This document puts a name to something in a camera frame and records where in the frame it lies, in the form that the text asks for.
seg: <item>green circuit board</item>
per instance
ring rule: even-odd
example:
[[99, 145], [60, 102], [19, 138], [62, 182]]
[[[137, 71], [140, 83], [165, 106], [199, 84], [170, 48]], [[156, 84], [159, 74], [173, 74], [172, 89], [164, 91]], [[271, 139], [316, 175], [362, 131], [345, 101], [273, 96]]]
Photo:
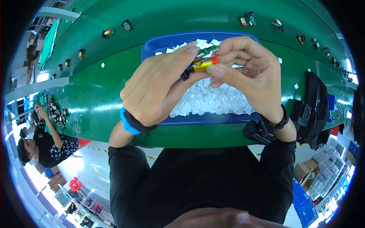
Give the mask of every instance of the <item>green circuit board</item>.
[[211, 51], [217, 51], [219, 50], [219, 46], [213, 45], [211, 47], [203, 48], [198, 52], [198, 55], [196, 56], [195, 60], [200, 59], [206, 55], [209, 55]]

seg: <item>blue wristband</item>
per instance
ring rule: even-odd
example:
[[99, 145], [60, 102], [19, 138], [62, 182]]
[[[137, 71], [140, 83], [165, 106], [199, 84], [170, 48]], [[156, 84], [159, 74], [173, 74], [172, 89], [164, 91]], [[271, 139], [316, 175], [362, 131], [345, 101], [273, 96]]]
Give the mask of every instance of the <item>blue wristband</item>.
[[139, 131], [137, 131], [136, 129], [134, 129], [133, 127], [131, 127], [130, 124], [127, 122], [126, 118], [124, 117], [124, 112], [125, 111], [126, 111], [126, 109], [124, 107], [120, 110], [120, 118], [121, 118], [121, 120], [123, 122], [123, 128], [124, 128], [124, 130], [129, 131], [133, 135], [140, 134]]

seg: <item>red battery cap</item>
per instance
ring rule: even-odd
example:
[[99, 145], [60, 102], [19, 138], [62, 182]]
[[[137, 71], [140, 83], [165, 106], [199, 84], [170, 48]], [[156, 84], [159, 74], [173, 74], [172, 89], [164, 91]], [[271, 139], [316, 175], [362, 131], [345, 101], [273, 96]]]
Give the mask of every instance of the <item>red battery cap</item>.
[[212, 58], [210, 58], [212, 60], [212, 64], [217, 64], [219, 63], [219, 59], [217, 56], [213, 56]]

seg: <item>green workbench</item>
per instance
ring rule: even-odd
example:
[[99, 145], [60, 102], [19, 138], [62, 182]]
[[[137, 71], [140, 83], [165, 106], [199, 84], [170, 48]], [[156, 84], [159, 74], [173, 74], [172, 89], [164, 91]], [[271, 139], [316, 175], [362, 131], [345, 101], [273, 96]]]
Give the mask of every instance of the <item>green workbench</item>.
[[[324, 54], [330, 47], [331, 56], [346, 69], [350, 53], [336, 36], [339, 31], [333, 20], [323, 19], [322, 8], [312, 10], [302, 1], [277, 0], [245, 2], [210, 1], [209, 5], [197, 5], [196, 1], [177, 2], [160, 0], [139, 3], [131, 1], [76, 0], [70, 8], [81, 12], [74, 23], [61, 21], [53, 55], [40, 73], [57, 73], [57, 77], [70, 76], [70, 84], [48, 90], [55, 95], [70, 117], [66, 129], [59, 132], [79, 138], [107, 142], [114, 125], [120, 120], [122, 100], [120, 90], [141, 63], [142, 44], [150, 37], [181, 31], [229, 30], [249, 32], [258, 37], [263, 46], [282, 58], [282, 102], [291, 111], [290, 100], [304, 99], [305, 72], [315, 72], [327, 86], [329, 94], [336, 95], [342, 107], [341, 118], [325, 129], [344, 121], [351, 112], [353, 89], [346, 87], [342, 70], [331, 63]], [[248, 11], [255, 13], [257, 26], [241, 27], [239, 16]], [[278, 32], [271, 24], [279, 18], [286, 25]], [[120, 24], [133, 20], [130, 31]], [[113, 29], [107, 40], [101, 38], [103, 30]], [[307, 40], [301, 45], [297, 35], [305, 34]], [[316, 51], [310, 41], [315, 37], [321, 44]], [[82, 60], [78, 50], [85, 49]], [[70, 68], [59, 73], [58, 64], [71, 59]], [[133, 144], [147, 147], [229, 147], [255, 144], [242, 135], [244, 124], [161, 126], [146, 135], [137, 135]]]

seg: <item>black wristband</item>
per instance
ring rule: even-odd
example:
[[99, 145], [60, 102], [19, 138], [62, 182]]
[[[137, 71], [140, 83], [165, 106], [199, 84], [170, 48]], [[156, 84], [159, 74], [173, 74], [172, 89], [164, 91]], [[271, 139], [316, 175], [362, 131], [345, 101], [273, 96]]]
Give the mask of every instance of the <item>black wristband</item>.
[[127, 122], [129, 123], [129, 125], [131, 127], [133, 127], [134, 129], [136, 129], [137, 131], [141, 132], [141, 133], [148, 133], [150, 131], [153, 131], [156, 129], [156, 127], [158, 126], [158, 124], [150, 126], [150, 127], [146, 127], [143, 126], [138, 120], [136, 120], [136, 118], [134, 118], [134, 116], [132, 116], [127, 110], [123, 113], [124, 117], [126, 118]]
[[271, 126], [270, 127], [271, 130], [282, 129], [289, 122], [289, 116], [288, 116], [287, 110], [285, 109], [283, 104], [281, 104], [281, 107], [283, 108], [283, 119], [280, 121], [280, 123], [275, 124], [274, 126]]

